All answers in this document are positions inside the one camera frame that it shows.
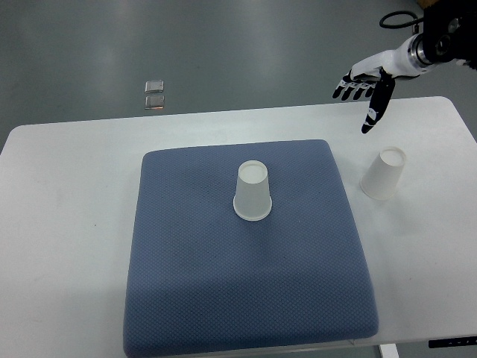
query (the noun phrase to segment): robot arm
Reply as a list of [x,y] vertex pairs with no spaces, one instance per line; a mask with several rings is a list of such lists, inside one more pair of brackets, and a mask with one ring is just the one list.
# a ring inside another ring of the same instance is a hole
[[385,16],[380,25],[384,28],[400,28],[424,21],[424,32],[414,34],[399,48],[388,50],[356,63],[343,77],[333,93],[346,101],[353,90],[353,99],[372,95],[366,121],[361,129],[367,133],[385,114],[396,79],[412,79],[430,72],[439,63],[454,58],[463,64],[476,67],[477,1],[438,0],[424,9],[423,19],[403,25],[383,25],[384,21],[398,13]]

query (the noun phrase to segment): upside-down paper cup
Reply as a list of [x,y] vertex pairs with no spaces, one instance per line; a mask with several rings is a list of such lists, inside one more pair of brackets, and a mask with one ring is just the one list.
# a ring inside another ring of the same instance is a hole
[[248,160],[238,168],[233,209],[249,222],[265,218],[271,211],[267,167],[258,160]]
[[405,160],[405,154],[399,148],[387,147],[381,150],[361,179],[363,192],[378,200],[386,200],[393,196]]

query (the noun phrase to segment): gray floor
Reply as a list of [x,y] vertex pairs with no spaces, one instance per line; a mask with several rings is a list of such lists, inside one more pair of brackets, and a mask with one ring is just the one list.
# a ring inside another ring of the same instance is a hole
[[[411,36],[378,26],[402,9],[421,13],[413,0],[3,1],[0,150],[25,124],[337,102],[331,94],[355,62]],[[146,111],[144,83],[158,78],[165,108]],[[476,137],[476,85],[476,71],[448,63],[398,83],[394,98],[445,96]],[[398,349],[403,358],[477,356],[426,342]]]

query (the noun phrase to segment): black cable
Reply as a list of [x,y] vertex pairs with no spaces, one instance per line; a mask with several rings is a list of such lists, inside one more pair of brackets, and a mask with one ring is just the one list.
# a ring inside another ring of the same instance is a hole
[[[409,16],[412,16],[414,20],[409,22],[404,22],[403,24],[397,24],[397,25],[385,24],[385,21],[387,19],[396,15],[409,15]],[[424,20],[423,17],[418,18],[417,15],[413,13],[412,11],[401,10],[401,11],[394,11],[393,13],[389,13],[388,15],[383,16],[383,18],[379,20],[379,26],[381,26],[382,28],[407,28],[409,26],[419,24],[423,20]]]

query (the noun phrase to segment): blue cushion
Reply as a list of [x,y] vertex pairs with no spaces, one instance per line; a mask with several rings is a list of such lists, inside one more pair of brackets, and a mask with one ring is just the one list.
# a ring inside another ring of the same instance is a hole
[[[273,207],[233,210],[239,166],[268,168]],[[129,357],[376,334],[373,287],[323,140],[154,151],[142,162],[124,314]]]

